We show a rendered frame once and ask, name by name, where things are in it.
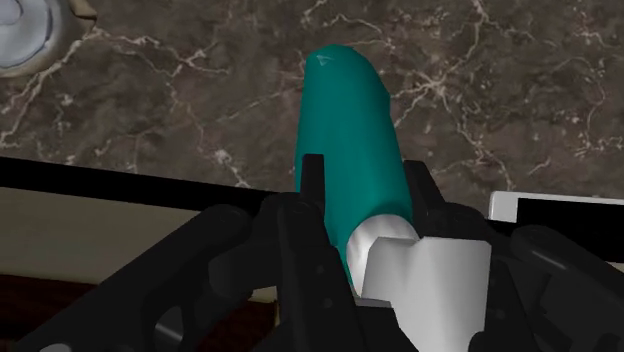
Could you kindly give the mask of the teal and white tool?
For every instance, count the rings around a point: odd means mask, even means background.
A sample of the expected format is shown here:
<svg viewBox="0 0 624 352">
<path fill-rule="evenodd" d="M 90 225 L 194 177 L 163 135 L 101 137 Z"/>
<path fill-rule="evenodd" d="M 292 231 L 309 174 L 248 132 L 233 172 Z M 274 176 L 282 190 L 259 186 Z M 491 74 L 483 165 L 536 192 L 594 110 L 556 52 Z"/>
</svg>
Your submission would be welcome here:
<svg viewBox="0 0 624 352">
<path fill-rule="evenodd" d="M 298 188 L 307 154 L 324 158 L 325 226 L 356 296 L 388 302 L 419 352 L 468 352 L 485 327 L 491 247 L 417 229 L 389 94 L 351 47 L 306 60 Z"/>
</svg>

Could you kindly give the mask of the white tablet with black screen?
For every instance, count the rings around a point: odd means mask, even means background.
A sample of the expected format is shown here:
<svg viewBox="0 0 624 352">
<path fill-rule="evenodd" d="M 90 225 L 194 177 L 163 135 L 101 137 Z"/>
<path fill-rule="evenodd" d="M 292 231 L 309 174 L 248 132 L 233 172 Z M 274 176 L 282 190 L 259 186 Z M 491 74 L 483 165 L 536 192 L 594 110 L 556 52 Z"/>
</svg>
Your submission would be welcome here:
<svg viewBox="0 0 624 352">
<path fill-rule="evenodd" d="M 495 191 L 488 218 L 508 227 L 549 227 L 607 262 L 624 264 L 624 199 Z"/>
</svg>

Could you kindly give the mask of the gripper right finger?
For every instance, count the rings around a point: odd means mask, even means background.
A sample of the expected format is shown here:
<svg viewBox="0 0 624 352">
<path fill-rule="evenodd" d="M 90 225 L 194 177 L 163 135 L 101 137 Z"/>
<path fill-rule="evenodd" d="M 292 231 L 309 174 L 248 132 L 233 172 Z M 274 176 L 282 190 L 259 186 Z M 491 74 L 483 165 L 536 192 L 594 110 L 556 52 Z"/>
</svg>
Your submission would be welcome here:
<svg viewBox="0 0 624 352">
<path fill-rule="evenodd" d="M 484 324 L 461 352 L 624 352 L 624 273 L 552 228 L 445 201 L 420 161 L 404 169 L 417 230 L 486 248 Z"/>
</svg>

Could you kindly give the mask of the white and beige plate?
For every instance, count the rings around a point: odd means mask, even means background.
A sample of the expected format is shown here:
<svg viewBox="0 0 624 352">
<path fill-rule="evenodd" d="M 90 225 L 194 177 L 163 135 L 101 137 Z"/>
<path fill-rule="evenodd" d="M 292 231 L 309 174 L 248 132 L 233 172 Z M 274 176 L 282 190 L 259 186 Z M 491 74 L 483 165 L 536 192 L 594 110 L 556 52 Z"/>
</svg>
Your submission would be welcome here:
<svg viewBox="0 0 624 352">
<path fill-rule="evenodd" d="M 0 78 L 47 69 L 96 20 L 90 0 L 0 0 Z"/>
</svg>

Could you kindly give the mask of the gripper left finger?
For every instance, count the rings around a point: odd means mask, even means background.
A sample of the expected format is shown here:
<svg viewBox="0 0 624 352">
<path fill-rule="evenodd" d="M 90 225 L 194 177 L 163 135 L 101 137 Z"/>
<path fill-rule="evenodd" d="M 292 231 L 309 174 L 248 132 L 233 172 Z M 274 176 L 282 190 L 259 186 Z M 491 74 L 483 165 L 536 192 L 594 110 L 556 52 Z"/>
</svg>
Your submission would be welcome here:
<svg viewBox="0 0 624 352">
<path fill-rule="evenodd" d="M 201 212 L 22 338 L 14 352 L 197 352 L 258 288 L 278 290 L 281 321 L 253 352 L 363 352 L 363 332 L 323 224 L 324 165 L 303 160 L 298 193 L 251 216 Z"/>
</svg>

